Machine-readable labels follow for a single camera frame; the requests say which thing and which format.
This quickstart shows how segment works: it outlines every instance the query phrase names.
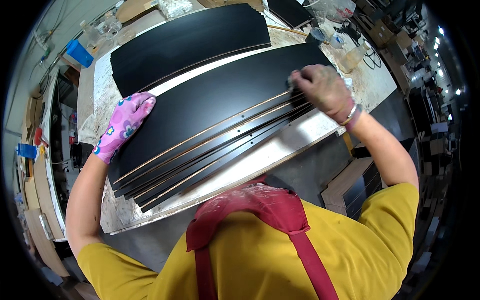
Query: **hand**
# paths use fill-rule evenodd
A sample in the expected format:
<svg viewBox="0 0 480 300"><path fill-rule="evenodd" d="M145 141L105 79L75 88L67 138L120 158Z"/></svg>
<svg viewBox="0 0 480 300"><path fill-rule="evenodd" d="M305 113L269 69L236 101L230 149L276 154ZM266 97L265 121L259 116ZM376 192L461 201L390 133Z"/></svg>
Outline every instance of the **hand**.
<svg viewBox="0 0 480 300"><path fill-rule="evenodd" d="M133 135L156 103L155 96L142 92L120 100L113 110L107 130L93 149L109 165L120 147Z"/></svg>
<svg viewBox="0 0 480 300"><path fill-rule="evenodd" d="M309 65L291 74L293 83L307 100L327 116L342 123L347 120L354 102L350 91L331 66Z"/></svg>

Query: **workbench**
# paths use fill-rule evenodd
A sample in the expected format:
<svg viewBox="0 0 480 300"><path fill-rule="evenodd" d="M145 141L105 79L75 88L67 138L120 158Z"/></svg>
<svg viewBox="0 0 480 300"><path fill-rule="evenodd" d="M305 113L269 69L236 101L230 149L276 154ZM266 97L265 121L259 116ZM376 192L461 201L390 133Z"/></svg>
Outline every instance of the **workbench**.
<svg viewBox="0 0 480 300"><path fill-rule="evenodd" d="M266 12L264 15L267 24L287 28L269 13ZM134 28L138 36L156 26L161 26L164 21L158 11L153 11L133 22L129 27ZM340 27L341 25L326 20L320 27L327 35L331 35L335 31L334 26ZM304 43L305 40L305 36L298 33L275 28L268 28L268 31L271 47L209 63L160 84L149 92L157 96L220 65L274 48ZM335 65L343 55L355 47L348 36L341 36L346 42L342 49L337 50L327 44L321 45L322 52ZM89 68L81 69L77 103L78 138L80 142L92 145L97 143L101 134L105 131L115 105L121 99L120 92L112 78L110 64L110 53L114 49L99 50L94 55L92 65ZM382 63L381 68L375 67L372 70L365 62L360 62L352 73L343 75L352 79L353 97L363 105L367 112L372 111L397 88L384 63ZM345 129L339 127L324 113L313 110L279 130L277 134L258 145L247 155L238 157L233 164L196 183L187 190L172 196L146 213L142 213L133 199L125 199L124 196L116 198L107 179L102 199L101 227L105 233L116 234L166 218L263 174L330 134L342 134L343 132L345 132Z"/></svg>

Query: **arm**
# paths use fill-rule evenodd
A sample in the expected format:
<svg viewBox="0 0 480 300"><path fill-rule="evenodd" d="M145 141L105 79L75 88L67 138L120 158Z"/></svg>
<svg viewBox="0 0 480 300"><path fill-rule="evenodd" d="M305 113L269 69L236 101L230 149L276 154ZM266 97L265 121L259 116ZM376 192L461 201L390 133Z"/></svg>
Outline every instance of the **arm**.
<svg viewBox="0 0 480 300"><path fill-rule="evenodd" d="M133 94L120 100L107 130L75 181L68 199L65 222L68 243L76 258L84 246L102 242L98 230L108 165L152 111L155 102L155 97L149 93Z"/></svg>
<svg viewBox="0 0 480 300"><path fill-rule="evenodd" d="M107 178L108 165L95 154L91 154L78 175L68 199L66 229L73 255L88 244L101 243L100 205L103 187Z"/></svg>
<svg viewBox="0 0 480 300"><path fill-rule="evenodd" d="M365 144L388 186L411 183L418 190L417 169L410 155L377 120L363 111L351 132Z"/></svg>
<svg viewBox="0 0 480 300"><path fill-rule="evenodd" d="M310 65L291 74L293 82L308 101L337 123L344 122L354 103L343 79L330 66ZM415 165L400 142L371 115L362 112L347 125L372 154L387 185L411 183L418 189Z"/></svg>

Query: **white wall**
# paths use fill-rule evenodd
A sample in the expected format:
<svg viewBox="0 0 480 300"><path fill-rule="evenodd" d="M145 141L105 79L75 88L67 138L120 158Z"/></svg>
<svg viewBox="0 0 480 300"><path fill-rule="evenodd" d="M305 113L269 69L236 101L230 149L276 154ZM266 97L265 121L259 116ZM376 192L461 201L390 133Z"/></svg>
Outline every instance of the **white wall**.
<svg viewBox="0 0 480 300"><path fill-rule="evenodd" d="M80 31L80 22L86 20L88 23L96 19L115 6L118 0L56 0L46 8L43 19L35 26L34 30L41 35L54 27L58 18L60 25L50 37L48 44L51 48L49 57L43 62L43 67L33 67L39 62L45 50L35 42L31 33L22 49L19 61L13 72L13 78L9 85L5 104L2 132L2 163L5 171L7 189L12 186L13 162L15 158L15 146L20 141L17 136L21 132L25 105L27 99L47 71L48 66L54 61L57 54L74 38ZM86 46L85 37L79 38L82 45Z"/></svg>

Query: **apron strap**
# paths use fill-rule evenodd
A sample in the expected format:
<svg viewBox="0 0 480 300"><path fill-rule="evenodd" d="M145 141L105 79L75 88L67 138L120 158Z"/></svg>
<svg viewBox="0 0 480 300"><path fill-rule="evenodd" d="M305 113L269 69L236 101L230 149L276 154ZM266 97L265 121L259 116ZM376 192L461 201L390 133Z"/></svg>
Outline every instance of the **apron strap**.
<svg viewBox="0 0 480 300"><path fill-rule="evenodd" d="M335 288L328 276L327 270L325 270L324 264L320 260L317 251L310 242L307 234L301 232L295 235L291 235L290 241L292 241L297 254L307 271L307 275L312 282L313 288L317 293L320 300L337 300Z"/></svg>
<svg viewBox="0 0 480 300"><path fill-rule="evenodd" d="M249 185L262 183L262 179L248 182L208 200L198 208L195 219L188 225L187 252L195 252L199 299L218 299L208 249L216 227L230 213L248 211L271 227L288 234L320 300L338 300L332 281L306 234L310 226L300 198L292 191ZM269 196L259 197L262 193L259 190ZM249 200L246 201L244 196L236 198L232 191L246 193Z"/></svg>
<svg viewBox="0 0 480 300"><path fill-rule="evenodd" d="M215 282L213 282L212 264L208 246L195 250L195 270L199 300L216 300Z"/></svg>

